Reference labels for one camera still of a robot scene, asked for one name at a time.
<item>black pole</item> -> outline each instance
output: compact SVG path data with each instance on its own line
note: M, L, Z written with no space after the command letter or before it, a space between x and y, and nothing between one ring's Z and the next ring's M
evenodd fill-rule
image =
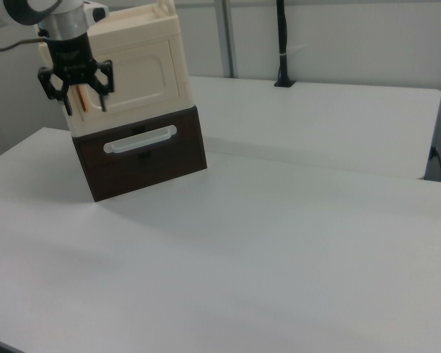
M278 36L279 36L279 75L276 87L291 87L292 81L287 75L287 23L284 12L284 0L276 0L276 10L278 13Z

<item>black cable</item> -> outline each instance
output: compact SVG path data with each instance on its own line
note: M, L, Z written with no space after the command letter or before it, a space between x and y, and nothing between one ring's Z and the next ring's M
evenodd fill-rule
M441 170L441 156L440 156L440 153L436 150L436 151L434 151L434 155L437 157L438 162L440 162L440 170Z
M33 39L25 39L20 40L19 42L12 44L11 46L6 46L4 48L0 48L0 51L7 51L13 48L16 48L17 46L20 46L21 44L32 44L32 43L42 43L44 42L43 38L33 38Z

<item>white table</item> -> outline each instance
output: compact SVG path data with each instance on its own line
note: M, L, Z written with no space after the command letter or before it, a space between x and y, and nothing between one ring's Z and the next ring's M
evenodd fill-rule
M441 92L191 77L208 149L422 178Z
M0 156L0 340L27 353L441 353L441 183L207 159L93 203L68 132Z

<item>drawer handle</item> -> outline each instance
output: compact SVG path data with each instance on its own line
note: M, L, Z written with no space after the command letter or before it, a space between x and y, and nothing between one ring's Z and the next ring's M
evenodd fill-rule
M161 129L144 132L143 134L123 138L121 140L105 143L103 150L106 153L122 153L149 146L157 142L168 140L176 134L176 126L170 125Z

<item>brown drawer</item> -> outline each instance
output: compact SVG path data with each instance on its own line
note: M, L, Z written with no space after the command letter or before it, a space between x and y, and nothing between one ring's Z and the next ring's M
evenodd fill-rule
M106 144L174 126L168 139L121 153ZM95 201L164 182L207 167L196 106L136 124L74 138Z

